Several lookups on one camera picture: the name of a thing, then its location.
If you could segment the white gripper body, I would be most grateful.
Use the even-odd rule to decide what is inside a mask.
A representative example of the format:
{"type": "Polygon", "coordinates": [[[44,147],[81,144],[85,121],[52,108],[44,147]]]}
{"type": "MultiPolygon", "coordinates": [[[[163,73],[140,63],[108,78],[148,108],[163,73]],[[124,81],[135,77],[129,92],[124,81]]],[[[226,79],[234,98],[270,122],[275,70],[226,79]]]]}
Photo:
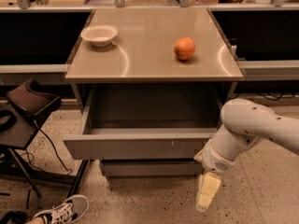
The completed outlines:
{"type": "Polygon", "coordinates": [[[206,172],[222,175],[235,166],[235,161],[229,161],[221,156],[212,146],[212,140],[209,139],[204,147],[193,157],[201,162],[206,172]]]}

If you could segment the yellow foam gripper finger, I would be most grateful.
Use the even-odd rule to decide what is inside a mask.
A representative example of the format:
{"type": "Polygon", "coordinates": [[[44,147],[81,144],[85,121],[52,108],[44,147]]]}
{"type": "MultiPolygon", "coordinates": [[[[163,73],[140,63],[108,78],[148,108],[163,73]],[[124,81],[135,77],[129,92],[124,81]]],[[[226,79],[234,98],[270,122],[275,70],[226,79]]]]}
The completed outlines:
{"type": "Polygon", "coordinates": [[[199,212],[205,212],[211,205],[215,195],[221,186],[221,177],[214,173],[199,175],[198,191],[195,208],[199,212]]]}

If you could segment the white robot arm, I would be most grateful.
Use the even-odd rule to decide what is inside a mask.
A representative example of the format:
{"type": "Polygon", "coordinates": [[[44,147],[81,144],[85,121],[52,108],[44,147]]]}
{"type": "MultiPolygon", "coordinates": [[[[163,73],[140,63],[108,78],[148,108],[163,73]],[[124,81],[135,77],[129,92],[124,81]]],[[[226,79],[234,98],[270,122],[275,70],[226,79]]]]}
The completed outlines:
{"type": "Polygon", "coordinates": [[[205,212],[221,186],[223,173],[236,158],[260,140],[269,140],[299,154],[299,120],[280,116],[272,109],[236,98],[221,109],[221,126],[194,156],[204,169],[199,175],[195,208],[205,212]]]}

